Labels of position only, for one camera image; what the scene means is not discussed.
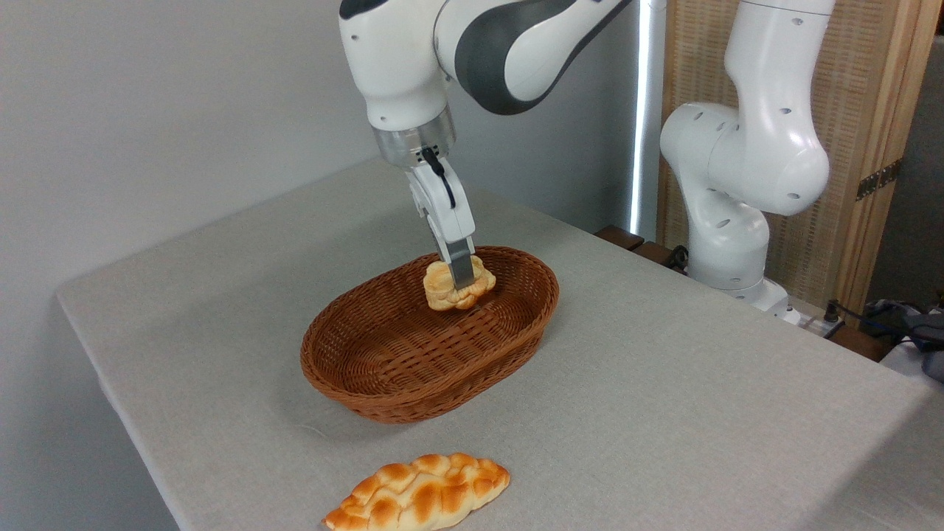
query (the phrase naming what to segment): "basket rim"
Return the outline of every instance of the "basket rim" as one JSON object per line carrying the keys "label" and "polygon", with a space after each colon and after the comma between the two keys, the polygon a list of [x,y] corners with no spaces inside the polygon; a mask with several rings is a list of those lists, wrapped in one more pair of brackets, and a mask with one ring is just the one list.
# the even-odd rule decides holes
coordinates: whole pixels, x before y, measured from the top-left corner
{"label": "basket rim", "polygon": [[476,252],[483,252],[486,254],[496,253],[504,255],[513,255],[516,258],[523,259],[525,261],[534,262],[537,265],[538,270],[540,270],[548,280],[548,283],[553,287],[551,289],[551,295],[547,298],[544,305],[541,307],[541,310],[538,312],[537,316],[531,323],[528,324],[525,328],[517,333],[517,335],[511,340],[500,346],[500,348],[494,349],[489,352],[488,355],[484,355],[476,360],[475,363],[469,363],[462,366],[461,369],[456,370],[455,372],[444,375],[433,382],[427,384],[418,384],[412,388],[403,390],[402,392],[397,393],[379,393],[379,394],[364,394],[356,393],[349,390],[346,390],[342,387],[328,382],[326,379],[322,378],[320,374],[316,371],[309,370],[307,364],[305,363],[305,358],[309,355],[311,350],[311,344],[313,343],[312,339],[330,323],[330,315],[333,312],[338,311],[342,307],[344,301],[352,296],[362,286],[374,283],[382,282],[383,278],[386,276],[395,275],[398,269],[403,267],[417,266],[423,263],[432,263],[435,260],[438,260],[439,256],[435,253],[426,254],[420,256],[410,262],[396,267],[390,271],[381,273],[380,275],[361,283],[358,286],[346,291],[344,294],[337,297],[333,300],[328,306],[322,310],[318,316],[314,319],[308,331],[305,332],[305,335],[302,339],[302,370],[305,373],[305,376],[308,378],[309,382],[315,386],[319,391],[324,393],[326,396],[333,400],[338,400],[343,402],[345,399],[354,399],[359,402],[370,401],[376,406],[381,406],[385,404],[396,405],[396,406],[409,406],[411,403],[416,403],[427,399],[431,395],[444,392],[454,387],[457,383],[460,383],[470,376],[474,375],[476,372],[490,366],[492,363],[508,355],[509,352],[519,349],[524,343],[534,339],[536,335],[543,335],[545,328],[548,325],[551,317],[553,316],[554,310],[557,306],[558,299],[560,297],[560,285],[557,282],[557,276],[554,272],[545,264],[543,261],[537,257],[529,254],[520,249],[504,247],[504,246],[480,246],[477,247]]}

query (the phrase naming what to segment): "bread crust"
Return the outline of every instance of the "bread crust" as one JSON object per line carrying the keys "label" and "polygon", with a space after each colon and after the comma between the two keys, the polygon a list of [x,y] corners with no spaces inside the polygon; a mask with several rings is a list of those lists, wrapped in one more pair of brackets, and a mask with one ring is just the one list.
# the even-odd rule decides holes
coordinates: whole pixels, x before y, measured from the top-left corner
{"label": "bread crust", "polygon": [[472,255],[472,274],[475,282],[463,289],[456,289],[452,281],[449,265],[436,261],[426,268],[423,278],[423,287],[426,289],[426,302],[437,312],[444,312],[453,308],[468,310],[495,287],[496,278],[491,271],[485,268],[481,258]]}
{"label": "bread crust", "polygon": [[423,455],[364,479],[322,521],[333,531],[432,531],[498,497],[511,475],[490,459]]}

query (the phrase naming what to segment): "metal hinge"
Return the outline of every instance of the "metal hinge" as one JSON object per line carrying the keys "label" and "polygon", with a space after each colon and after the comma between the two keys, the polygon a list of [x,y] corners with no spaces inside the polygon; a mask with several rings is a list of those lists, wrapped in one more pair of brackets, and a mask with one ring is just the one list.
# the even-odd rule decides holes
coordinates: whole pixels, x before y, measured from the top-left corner
{"label": "metal hinge", "polygon": [[855,195],[855,200],[861,201],[874,194],[876,190],[884,188],[887,184],[898,178],[901,169],[902,159],[898,159],[872,175],[860,180],[859,192]]}

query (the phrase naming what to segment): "white wall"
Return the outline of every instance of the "white wall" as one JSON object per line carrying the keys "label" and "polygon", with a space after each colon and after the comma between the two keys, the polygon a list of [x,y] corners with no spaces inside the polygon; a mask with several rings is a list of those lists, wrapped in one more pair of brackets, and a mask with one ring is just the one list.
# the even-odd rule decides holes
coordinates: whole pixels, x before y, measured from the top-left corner
{"label": "white wall", "polygon": [[[0,530],[174,528],[53,292],[376,156],[336,9],[0,0]],[[456,93],[460,175],[609,223],[631,99],[617,48],[634,24],[617,20],[526,115]]]}

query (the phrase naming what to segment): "brown wicker basket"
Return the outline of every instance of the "brown wicker basket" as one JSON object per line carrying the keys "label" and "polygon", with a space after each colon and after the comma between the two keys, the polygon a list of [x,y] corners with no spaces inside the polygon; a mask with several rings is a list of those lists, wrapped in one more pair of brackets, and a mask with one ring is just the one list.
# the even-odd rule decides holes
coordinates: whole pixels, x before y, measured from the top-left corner
{"label": "brown wicker basket", "polygon": [[476,254],[497,282],[466,311],[427,305],[423,276],[434,254],[335,299],[302,341],[309,382],[362,417],[400,424],[438,417],[515,372],[537,351],[557,279],[517,249]]}

